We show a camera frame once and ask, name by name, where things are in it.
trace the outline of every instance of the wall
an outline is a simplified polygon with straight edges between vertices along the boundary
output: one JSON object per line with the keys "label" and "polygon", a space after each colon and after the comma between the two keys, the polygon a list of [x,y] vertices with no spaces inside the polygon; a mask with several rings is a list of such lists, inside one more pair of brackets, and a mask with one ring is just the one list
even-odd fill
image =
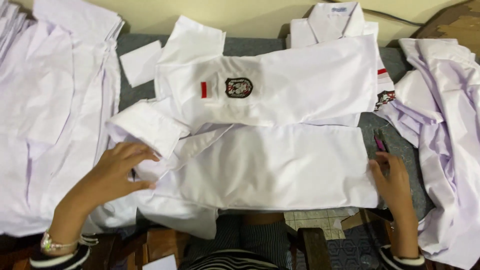
{"label": "wall", "polygon": [[[130,32],[169,34],[180,14],[202,24],[220,28],[228,37],[278,37],[288,31],[291,19],[301,18],[315,0],[89,0],[113,10],[129,24]],[[462,0],[360,0],[363,8],[386,12],[424,23],[440,9]],[[32,0],[17,0],[26,8]],[[366,14],[380,23],[378,42],[410,36],[417,27]]]}

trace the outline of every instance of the gray table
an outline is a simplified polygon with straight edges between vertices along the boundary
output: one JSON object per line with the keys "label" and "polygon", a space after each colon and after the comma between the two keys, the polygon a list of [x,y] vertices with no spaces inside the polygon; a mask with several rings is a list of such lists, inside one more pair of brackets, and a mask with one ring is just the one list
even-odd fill
{"label": "gray table", "polygon": [[[118,55],[137,49],[155,40],[162,44],[167,42],[166,35],[142,35],[125,34],[118,39]],[[285,49],[284,39],[267,38],[234,38],[227,37],[225,41],[224,55],[227,56],[255,56],[276,50]],[[411,66],[405,60],[401,49],[380,48],[380,55],[385,67],[394,82],[400,80]],[[153,81],[131,88],[127,78],[121,71],[121,93],[120,110],[134,104],[143,98],[154,98]],[[434,207],[432,201],[425,192],[421,175],[418,151],[408,141],[402,138],[388,122],[373,113],[363,113],[360,118],[359,127],[363,132],[363,141],[367,148],[368,156],[373,158],[376,151],[376,144],[373,140],[374,129],[381,128],[387,140],[391,153],[402,156],[410,176],[410,187],[412,190],[413,206],[417,217],[422,219]]]}

